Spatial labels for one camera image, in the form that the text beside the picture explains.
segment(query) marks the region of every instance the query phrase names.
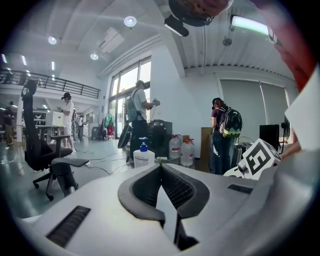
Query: backpack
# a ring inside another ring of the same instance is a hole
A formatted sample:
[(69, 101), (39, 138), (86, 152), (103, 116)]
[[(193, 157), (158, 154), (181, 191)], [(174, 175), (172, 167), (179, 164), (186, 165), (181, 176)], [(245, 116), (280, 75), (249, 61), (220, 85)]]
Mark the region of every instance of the backpack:
[(219, 110), (223, 112), (219, 123), (219, 132), (225, 138), (238, 138), (243, 124), (241, 114), (230, 107), (227, 109), (221, 107)]
[(141, 116), (141, 113), (137, 111), (135, 102), (134, 102), (134, 96), (138, 90), (142, 89), (135, 89), (130, 96), (129, 99), (126, 100), (125, 106), (126, 106), (126, 113), (127, 113), (127, 123), (131, 123), (132, 121), (137, 120), (138, 116)]

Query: black backpack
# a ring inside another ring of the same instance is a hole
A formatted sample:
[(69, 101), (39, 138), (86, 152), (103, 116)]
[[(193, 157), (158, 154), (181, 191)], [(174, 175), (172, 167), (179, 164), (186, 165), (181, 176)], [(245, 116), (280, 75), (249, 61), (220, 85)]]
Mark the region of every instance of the black backpack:
[(220, 118), (219, 132), (225, 138), (238, 138), (242, 129), (241, 114), (230, 107), (220, 107), (219, 110), (223, 112)]

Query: red object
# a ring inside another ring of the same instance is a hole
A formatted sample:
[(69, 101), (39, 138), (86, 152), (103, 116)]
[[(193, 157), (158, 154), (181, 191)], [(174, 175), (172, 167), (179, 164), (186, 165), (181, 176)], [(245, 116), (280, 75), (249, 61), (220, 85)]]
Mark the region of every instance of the red object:
[(113, 136), (114, 135), (114, 127), (113, 127), (112, 124), (109, 126), (107, 135), (108, 136)]
[(299, 93), (307, 84), (316, 68), (307, 42), (286, 10), (272, 0), (251, 0), (264, 17), (266, 24), (272, 29), (282, 46), (275, 44), (281, 59), (291, 70)]

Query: jeans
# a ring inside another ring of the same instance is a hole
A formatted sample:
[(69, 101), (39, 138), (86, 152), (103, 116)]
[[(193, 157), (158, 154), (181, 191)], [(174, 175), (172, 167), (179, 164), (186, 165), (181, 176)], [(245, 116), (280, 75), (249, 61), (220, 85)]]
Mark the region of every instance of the jeans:
[(130, 143), (130, 157), (134, 159), (134, 151), (140, 149), (141, 137), (148, 136), (148, 125), (146, 120), (135, 120), (132, 122), (132, 134)]
[(224, 175), (226, 171), (230, 169), (230, 147), (232, 144), (232, 138), (225, 138), (223, 135), (215, 130), (213, 132), (213, 145), (211, 152), (210, 164), (211, 171), (217, 175)]
[(76, 125), (75, 123), (72, 125), (72, 135), (73, 135), (73, 140), (75, 142), (77, 142), (78, 139), (78, 125)]

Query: desk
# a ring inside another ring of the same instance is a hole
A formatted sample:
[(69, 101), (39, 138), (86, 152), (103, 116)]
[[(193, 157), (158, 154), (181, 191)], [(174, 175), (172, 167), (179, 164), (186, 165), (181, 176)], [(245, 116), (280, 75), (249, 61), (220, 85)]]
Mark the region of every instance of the desk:
[(58, 126), (58, 125), (36, 125), (36, 129), (40, 130), (40, 140), (45, 139), (45, 129), (47, 129), (46, 133), (46, 143), (49, 144), (50, 142), (50, 136), (49, 131), (51, 132), (51, 136), (55, 135), (55, 128), (57, 129), (57, 135), (61, 135), (60, 129), (64, 128), (64, 126)]

